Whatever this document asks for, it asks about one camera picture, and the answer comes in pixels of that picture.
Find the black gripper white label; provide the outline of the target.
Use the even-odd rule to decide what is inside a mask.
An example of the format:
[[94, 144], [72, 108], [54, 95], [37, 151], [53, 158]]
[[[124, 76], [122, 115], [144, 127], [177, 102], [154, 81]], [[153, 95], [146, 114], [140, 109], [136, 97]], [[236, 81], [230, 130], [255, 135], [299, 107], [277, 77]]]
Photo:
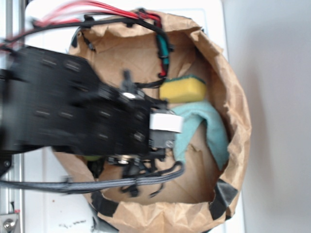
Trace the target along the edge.
[[146, 95], [128, 70], [119, 88], [106, 87], [106, 161], [127, 170], [155, 170], [182, 132], [183, 118], [165, 100]]

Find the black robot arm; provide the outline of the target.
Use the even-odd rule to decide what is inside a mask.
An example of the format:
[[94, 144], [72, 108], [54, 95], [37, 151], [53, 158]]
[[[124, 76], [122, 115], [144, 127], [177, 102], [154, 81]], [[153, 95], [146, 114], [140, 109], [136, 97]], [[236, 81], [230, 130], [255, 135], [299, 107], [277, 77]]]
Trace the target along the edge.
[[24, 47], [0, 72], [2, 157], [52, 147], [83, 156], [161, 159], [183, 119], [123, 73], [120, 87], [100, 80], [87, 60]]

